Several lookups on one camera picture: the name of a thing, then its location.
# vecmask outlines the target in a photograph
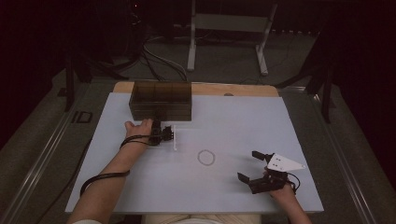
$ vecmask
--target white board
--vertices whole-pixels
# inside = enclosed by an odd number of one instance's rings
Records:
[[[123,123],[134,122],[129,99],[128,93],[110,93],[65,212],[73,211],[82,184],[98,175],[119,150]],[[306,165],[291,172],[302,183],[297,198],[305,211],[323,211],[282,98],[193,95],[192,121],[163,125],[176,125],[177,151],[172,142],[150,147],[127,177],[114,212],[278,212],[268,193],[253,195],[237,178],[238,172],[250,179],[262,177],[266,163],[251,157],[253,150]]]

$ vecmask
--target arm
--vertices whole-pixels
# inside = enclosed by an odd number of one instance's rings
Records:
[[[134,126],[131,121],[125,122],[126,137],[132,135],[148,135],[151,132],[151,119],[145,119],[140,125]],[[145,152],[147,145],[128,143],[123,146],[101,174],[126,172],[132,168],[137,159]],[[117,204],[126,177],[101,179],[91,183],[78,200],[76,207],[67,223],[82,219],[92,219],[107,223]]]
[[[271,191],[270,194],[286,212],[291,224],[312,224],[298,203],[290,184],[286,184],[283,189]]]

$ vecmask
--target gray carpet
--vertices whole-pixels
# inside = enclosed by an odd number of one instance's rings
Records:
[[[205,45],[197,49],[195,71],[188,73],[189,81],[276,84],[296,75],[315,42],[304,35],[270,35],[265,48],[269,76],[261,77],[254,42],[243,41],[231,45]],[[173,43],[156,39],[147,44],[148,49],[167,60],[187,65],[188,38],[178,38]],[[153,63],[155,70],[168,80],[180,80],[179,75],[167,66]],[[142,63],[121,73],[131,80],[153,79],[149,69]],[[303,87],[307,79],[294,86]],[[13,223],[35,223],[62,192],[58,201],[44,215],[40,223],[65,223],[68,215],[64,208],[73,188],[73,177],[84,148],[93,136],[106,98],[116,80],[95,73],[91,84],[81,84],[78,100],[70,113],[64,113],[65,99],[56,94],[64,87],[64,72],[53,80],[52,91],[37,106],[14,136],[0,151],[0,214],[10,207],[18,189],[35,164],[36,158],[47,143],[54,145],[48,166],[20,206]],[[359,125],[350,114],[340,91],[332,91],[332,124],[327,125],[318,114],[318,105],[313,96],[293,89],[279,90],[289,110],[298,139],[318,188],[324,212],[310,215],[314,223],[396,223],[396,194],[382,173],[373,152],[362,134]],[[92,113],[90,123],[76,123],[76,111]],[[57,126],[64,121],[66,126]],[[347,161],[345,166],[340,158]],[[360,196],[363,196],[361,209]],[[123,219],[114,215],[111,223]],[[287,223],[284,215],[263,216],[263,223]]]

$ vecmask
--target black box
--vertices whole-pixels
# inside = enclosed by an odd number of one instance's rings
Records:
[[[129,107],[134,120],[191,120],[191,83],[136,81]]]

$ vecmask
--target white table surface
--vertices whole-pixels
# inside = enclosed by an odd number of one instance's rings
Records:
[[[109,94],[65,212],[73,211],[82,184],[98,175],[119,150],[125,135],[123,123],[134,122],[128,106],[130,96]],[[238,172],[250,179],[262,177],[266,163],[251,157],[253,150],[276,153],[306,165],[291,172],[301,181],[297,198],[306,212],[323,211],[281,97],[193,95],[192,121],[166,121],[164,125],[176,126],[177,151],[173,142],[150,147],[127,177],[114,212],[279,212],[268,193],[253,195],[237,178]],[[297,183],[292,176],[290,180]]]

